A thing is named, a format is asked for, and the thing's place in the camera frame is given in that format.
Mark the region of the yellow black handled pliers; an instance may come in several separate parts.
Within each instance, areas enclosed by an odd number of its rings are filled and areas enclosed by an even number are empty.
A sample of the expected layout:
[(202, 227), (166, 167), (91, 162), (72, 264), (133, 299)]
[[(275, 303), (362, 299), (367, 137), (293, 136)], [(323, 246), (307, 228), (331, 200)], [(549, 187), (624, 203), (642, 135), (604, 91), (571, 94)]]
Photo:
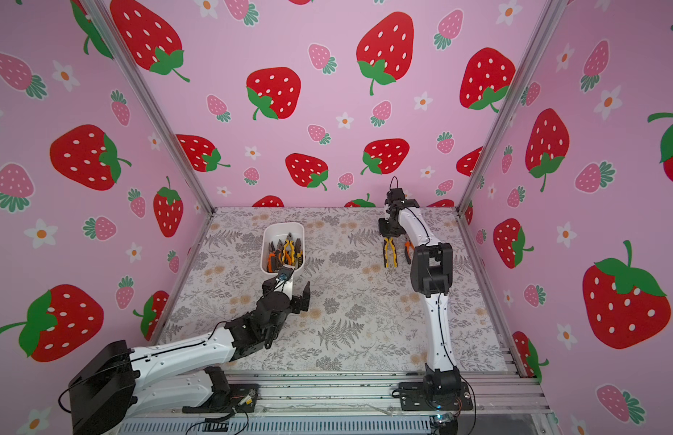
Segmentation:
[(392, 237), (383, 239), (383, 265), (385, 268), (398, 267), (398, 254)]

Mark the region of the white plastic storage box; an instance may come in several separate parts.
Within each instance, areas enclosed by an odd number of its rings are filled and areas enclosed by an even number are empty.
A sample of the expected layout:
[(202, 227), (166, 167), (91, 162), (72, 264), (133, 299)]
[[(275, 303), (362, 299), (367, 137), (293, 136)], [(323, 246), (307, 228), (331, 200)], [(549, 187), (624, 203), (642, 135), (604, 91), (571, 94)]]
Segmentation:
[[(304, 253), (304, 261), (303, 264), (306, 261), (306, 254), (305, 254), (305, 247), (306, 247), (306, 236), (305, 236), (305, 229), (302, 224), (297, 223), (297, 222), (284, 222), (284, 223), (278, 223), (278, 224), (272, 224), (269, 225), (263, 235), (263, 242), (262, 242), (262, 250), (261, 250), (261, 260), (260, 260), (260, 266), (261, 270), (265, 275), (276, 275), (277, 273), (269, 273), (267, 272), (267, 248), (269, 247), (269, 243), (273, 241), (275, 245), (277, 246), (277, 249), (279, 249), (282, 253), (283, 249), (283, 242), (286, 239), (287, 235), (291, 233), (293, 237), (299, 237), (302, 240), (302, 248), (303, 248), (303, 253)], [(301, 269), (303, 268), (300, 266), (300, 268), (296, 270), (295, 274), (297, 275)]]

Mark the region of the orange handled pliers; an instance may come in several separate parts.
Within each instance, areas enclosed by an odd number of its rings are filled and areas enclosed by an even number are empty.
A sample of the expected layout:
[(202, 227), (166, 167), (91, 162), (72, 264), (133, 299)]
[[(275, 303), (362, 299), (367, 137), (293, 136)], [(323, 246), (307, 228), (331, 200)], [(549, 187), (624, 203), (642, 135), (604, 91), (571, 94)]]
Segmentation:
[(412, 264), (412, 258), (414, 257), (414, 244), (410, 240), (407, 240), (404, 245), (405, 249), (405, 259), (406, 262), (411, 265)]

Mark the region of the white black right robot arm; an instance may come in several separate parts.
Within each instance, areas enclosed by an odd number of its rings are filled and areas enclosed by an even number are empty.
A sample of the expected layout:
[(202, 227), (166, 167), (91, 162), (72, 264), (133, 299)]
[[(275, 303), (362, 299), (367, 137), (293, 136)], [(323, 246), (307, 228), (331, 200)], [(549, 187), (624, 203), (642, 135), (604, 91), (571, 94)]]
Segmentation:
[(461, 373), (452, 349), (449, 296), (453, 284), (452, 245), (434, 235), (421, 210), (412, 201), (386, 207), (388, 216), (379, 220), (387, 239), (405, 236), (414, 250), (410, 255), (412, 289), (421, 295), (426, 315), (428, 355), (423, 377), (424, 400), (441, 409), (456, 402), (462, 391)]

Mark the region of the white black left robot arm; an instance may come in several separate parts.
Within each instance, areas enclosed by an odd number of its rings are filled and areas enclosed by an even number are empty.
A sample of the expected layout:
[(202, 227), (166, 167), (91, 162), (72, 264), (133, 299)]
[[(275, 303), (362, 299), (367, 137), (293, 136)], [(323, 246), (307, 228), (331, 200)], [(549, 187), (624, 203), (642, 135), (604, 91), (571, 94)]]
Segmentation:
[(190, 339), (129, 347), (111, 342), (68, 384), (72, 431), (104, 434), (125, 419), (181, 408), (188, 413), (229, 409), (231, 387), (221, 365), (271, 348), (289, 315), (309, 308), (310, 288), (290, 284), (265, 292), (254, 310)]

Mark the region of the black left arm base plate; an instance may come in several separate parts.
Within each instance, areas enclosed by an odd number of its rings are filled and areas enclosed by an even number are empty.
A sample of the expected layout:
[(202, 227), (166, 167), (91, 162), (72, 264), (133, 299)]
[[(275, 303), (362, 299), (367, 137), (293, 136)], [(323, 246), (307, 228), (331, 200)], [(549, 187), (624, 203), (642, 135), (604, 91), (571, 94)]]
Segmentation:
[(258, 384), (231, 384), (229, 391), (213, 393), (199, 406), (184, 406), (185, 414), (254, 413), (258, 400)]

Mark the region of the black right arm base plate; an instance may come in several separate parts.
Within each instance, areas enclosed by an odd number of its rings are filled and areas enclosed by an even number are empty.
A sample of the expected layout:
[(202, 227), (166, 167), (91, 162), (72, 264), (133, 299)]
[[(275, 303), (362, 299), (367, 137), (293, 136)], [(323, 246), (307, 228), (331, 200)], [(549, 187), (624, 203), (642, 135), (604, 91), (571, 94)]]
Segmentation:
[(435, 393), (423, 382), (400, 382), (392, 391), (392, 398), (400, 402), (403, 411), (473, 411), (474, 401), (466, 382), (456, 391)]

